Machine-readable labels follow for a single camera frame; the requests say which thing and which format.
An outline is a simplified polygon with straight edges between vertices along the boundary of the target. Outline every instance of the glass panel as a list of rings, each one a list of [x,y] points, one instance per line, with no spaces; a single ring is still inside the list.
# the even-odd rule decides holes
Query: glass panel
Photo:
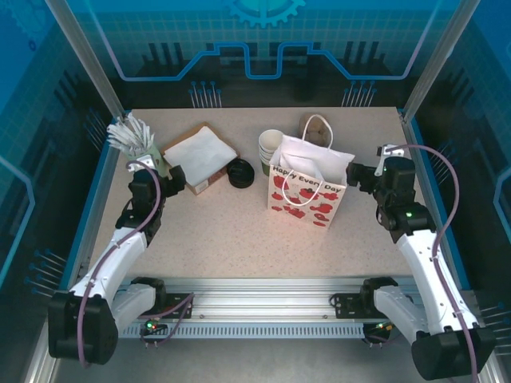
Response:
[[[428,145],[455,164],[461,183],[454,235],[481,308],[511,306],[511,42],[506,0],[481,0],[472,21],[416,116]],[[449,209],[453,182],[433,160]],[[507,353],[511,328],[503,310],[487,322],[498,331],[498,353]]]
[[[125,107],[403,106],[458,0],[69,4]]]
[[[61,277],[57,257],[71,248],[110,117],[44,2],[0,2],[0,36],[0,365],[2,381],[14,382]]]

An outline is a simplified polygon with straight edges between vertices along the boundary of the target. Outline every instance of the cable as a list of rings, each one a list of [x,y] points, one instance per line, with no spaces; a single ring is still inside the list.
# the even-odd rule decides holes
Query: cable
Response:
[[[438,157],[449,169],[450,174],[453,177],[454,182],[454,202],[453,202],[453,209],[451,210],[449,217],[447,217],[446,223],[444,223],[444,226],[440,229],[440,231],[437,233],[437,235],[434,238],[433,246],[431,250],[431,256],[433,259],[434,269],[437,271],[438,278],[440,279],[440,283],[442,284],[442,287],[444,291],[447,294],[447,298],[449,299],[449,302],[451,306],[454,309],[454,313],[456,314],[458,321],[460,322],[460,326],[463,330],[463,334],[465,335],[466,344],[469,349],[469,355],[470,355],[470,369],[472,372],[472,383],[478,383],[479,378],[477,377],[477,360],[476,360],[476,353],[475,349],[473,347],[472,338],[470,337],[469,328],[466,325],[465,319],[463,318],[463,314],[461,313],[461,310],[458,306],[458,302],[456,302],[456,299],[453,296],[453,293],[451,292],[449,285],[447,284],[446,277],[444,276],[442,269],[440,267],[440,262],[438,261],[438,248],[440,247],[440,241],[442,240],[442,237],[447,231],[447,227],[451,224],[451,222],[454,219],[454,216],[456,215],[456,211],[458,210],[458,204],[460,202],[460,184],[458,180],[458,175],[456,174],[456,171],[454,170],[453,165],[445,158],[439,151],[430,148],[429,146],[425,145],[419,145],[419,144],[406,144],[406,145],[399,145],[391,149],[387,149],[387,151],[393,152],[394,150],[399,149],[405,149],[405,148],[416,148],[425,150],[426,152],[434,154],[436,157]]]
[[[135,229],[130,231],[127,235],[125,235],[123,238],[121,238],[115,245],[110,247],[105,255],[101,257],[99,262],[97,263],[96,268],[93,270],[92,275],[90,276],[90,280],[87,283],[87,287],[85,288],[85,293],[83,294],[83,297],[81,299],[80,303],[80,309],[78,311],[78,320],[77,320],[77,343],[78,343],[78,359],[80,360],[80,364],[84,369],[88,369],[90,367],[90,364],[85,359],[85,350],[84,350],[84,341],[83,341],[83,317],[85,315],[85,306],[87,305],[87,299],[89,298],[90,291],[92,290],[94,286],[94,280],[99,273],[101,267],[106,262],[106,260],[109,258],[109,256],[117,249],[119,246],[126,242],[128,239],[130,239],[133,235],[135,235],[137,232],[142,230],[145,225],[147,225],[153,216],[156,214],[156,211],[158,210],[158,207],[160,206],[161,201],[161,189],[160,189],[160,182],[158,181],[158,177],[156,176],[156,173],[146,164],[139,162],[139,161],[129,161],[126,164],[126,167],[132,164],[140,165],[141,167],[145,168],[149,172],[149,175],[153,178],[154,185],[156,187],[156,202],[153,206],[153,209],[149,213],[149,215],[144,219],[144,221],[138,225]]]
[[[176,325],[174,326],[174,328],[172,329],[172,331],[170,331],[167,335],[166,338],[160,340],[160,341],[154,341],[154,346],[158,346],[158,345],[163,345],[165,342],[168,342],[170,340],[170,338],[172,338],[174,336],[174,334],[176,333],[177,329],[179,328],[181,322],[183,321],[184,319],[184,316],[186,315],[186,310],[188,310],[188,304],[192,301],[193,297],[194,297],[194,293],[190,293],[190,295],[188,297],[186,297],[183,301],[180,302],[179,305],[173,307],[172,309],[170,309],[169,311],[165,311],[166,313],[170,314],[172,312],[174,312],[175,310],[177,310],[179,307],[183,306],[183,305],[186,305],[183,309],[183,312],[181,313],[180,317],[179,317],[179,320],[177,321]],[[156,316],[155,315],[145,315],[145,317],[152,317],[152,318],[155,318]],[[147,340],[144,338],[144,335],[143,333],[141,332],[141,341],[145,342],[145,345],[147,347],[147,345],[149,345],[150,343],[147,342]]]
[[[177,305],[175,305],[173,308],[168,309],[167,311],[164,311],[163,313],[159,314],[149,314],[149,315],[141,315],[138,317],[139,319],[154,319],[154,318],[163,318],[169,314],[172,314],[174,311],[179,310],[187,301],[187,299],[190,298],[190,295],[183,299],[181,302],[179,302]]]

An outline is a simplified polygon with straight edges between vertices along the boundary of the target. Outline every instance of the white napkin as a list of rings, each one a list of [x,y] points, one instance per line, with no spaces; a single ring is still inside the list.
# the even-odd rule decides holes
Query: white napkin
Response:
[[[193,136],[168,148],[164,158],[171,166],[181,165],[186,182],[195,187],[234,160],[236,152],[204,126]]]

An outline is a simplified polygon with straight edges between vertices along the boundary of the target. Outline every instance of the gear logo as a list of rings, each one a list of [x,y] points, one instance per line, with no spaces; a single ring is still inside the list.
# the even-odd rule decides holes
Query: gear logo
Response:
[[[268,24],[277,26],[287,22],[290,15],[298,14],[297,8],[305,6],[304,0],[225,0],[231,9],[231,16],[237,16],[240,22],[248,22],[250,27]]]
[[[46,5],[43,0],[1,0],[0,10],[5,8],[18,27],[29,38],[35,38],[46,27]]]

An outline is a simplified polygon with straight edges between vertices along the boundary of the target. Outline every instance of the vertical post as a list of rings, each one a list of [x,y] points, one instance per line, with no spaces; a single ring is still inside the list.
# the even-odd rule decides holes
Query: vertical post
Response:
[[[436,80],[440,70],[446,63],[447,58],[452,53],[454,46],[458,42],[463,30],[468,24],[473,12],[481,0],[461,0],[459,7],[450,19],[440,41],[419,77],[410,98],[403,109],[403,118],[406,123],[412,121],[415,113],[418,111],[421,103],[426,98],[431,86]]]
[[[65,0],[46,0],[46,5],[50,8],[112,116],[114,118],[123,117],[124,109],[121,102],[67,2]]]

